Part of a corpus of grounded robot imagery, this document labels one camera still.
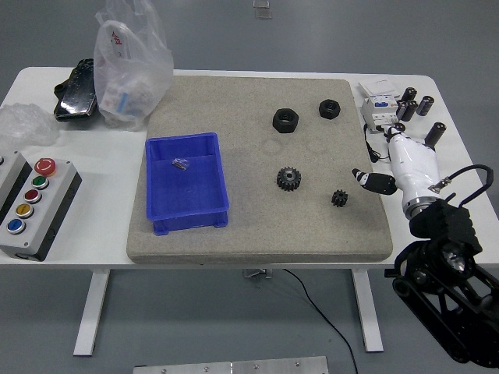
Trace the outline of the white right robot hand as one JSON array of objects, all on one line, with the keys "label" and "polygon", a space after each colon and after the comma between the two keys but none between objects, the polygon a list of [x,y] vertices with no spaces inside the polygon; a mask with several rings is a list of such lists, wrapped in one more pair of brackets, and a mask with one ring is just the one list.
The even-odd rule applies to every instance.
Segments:
[{"label": "white right robot hand", "polygon": [[402,208],[406,215],[416,206],[432,203],[439,198],[434,186],[441,180],[436,152],[424,143],[415,141],[402,130],[391,126],[385,129],[391,175],[366,173],[357,168],[352,173],[366,190],[392,195],[402,191]]}]

